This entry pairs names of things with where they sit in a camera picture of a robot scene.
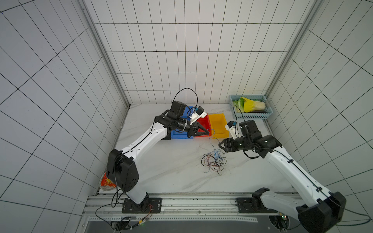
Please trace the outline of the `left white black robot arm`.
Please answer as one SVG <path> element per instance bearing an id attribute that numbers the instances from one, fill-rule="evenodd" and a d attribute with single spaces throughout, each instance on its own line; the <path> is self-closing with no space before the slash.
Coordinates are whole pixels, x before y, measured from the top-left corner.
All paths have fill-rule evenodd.
<path id="1" fill-rule="evenodd" d="M 180 101 L 173 101 L 170 109 L 155 116 L 151 127 L 143 135 L 121 150 L 113 149 L 108 156 L 107 178 L 121 189 L 132 203 L 141 208 L 148 205 L 149 194 L 137 187 L 137 163 L 140 158 L 172 131 L 186 132 L 187 137 L 209 135 L 209 131 L 198 122 L 198 119 L 207 116 L 207 112 L 198 106 L 190 119 L 186 119 L 182 117 L 186 107 L 187 105 Z"/>

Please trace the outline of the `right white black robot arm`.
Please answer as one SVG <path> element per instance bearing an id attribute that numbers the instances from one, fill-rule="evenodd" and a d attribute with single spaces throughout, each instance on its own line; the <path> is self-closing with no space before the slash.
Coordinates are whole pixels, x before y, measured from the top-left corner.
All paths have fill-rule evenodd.
<path id="1" fill-rule="evenodd" d="M 254 211 L 274 210 L 297 219 L 309 233 L 325 233 L 342 220 L 346 198 L 332 193 L 309 175 L 272 135 L 262 136 L 253 120 L 225 126 L 231 137 L 223 139 L 219 148 L 225 152 L 251 150 L 257 158 L 272 164 L 300 195 L 300 199 L 283 196 L 268 188 L 252 194 L 249 204 Z"/>

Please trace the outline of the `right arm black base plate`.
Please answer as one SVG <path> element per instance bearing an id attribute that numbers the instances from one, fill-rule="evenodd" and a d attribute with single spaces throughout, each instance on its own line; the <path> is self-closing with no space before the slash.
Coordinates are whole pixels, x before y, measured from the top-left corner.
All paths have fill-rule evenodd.
<path id="1" fill-rule="evenodd" d="M 270 191 L 268 188 L 261 188 L 252 194 L 251 198 L 236 198 L 235 206 L 238 207 L 239 213 L 277 213 L 276 210 L 266 208 L 261 201 L 263 193 Z"/>

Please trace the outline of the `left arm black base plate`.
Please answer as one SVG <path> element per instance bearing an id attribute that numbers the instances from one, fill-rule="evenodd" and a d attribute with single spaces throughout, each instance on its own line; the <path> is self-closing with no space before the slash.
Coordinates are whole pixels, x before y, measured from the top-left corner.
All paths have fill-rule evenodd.
<path id="1" fill-rule="evenodd" d="M 148 212 L 158 214 L 161 212 L 161 207 L 161 198 L 146 197 L 141 204 L 136 204 L 131 199 L 127 198 L 124 200 L 121 212 L 123 214 L 142 214 Z"/>

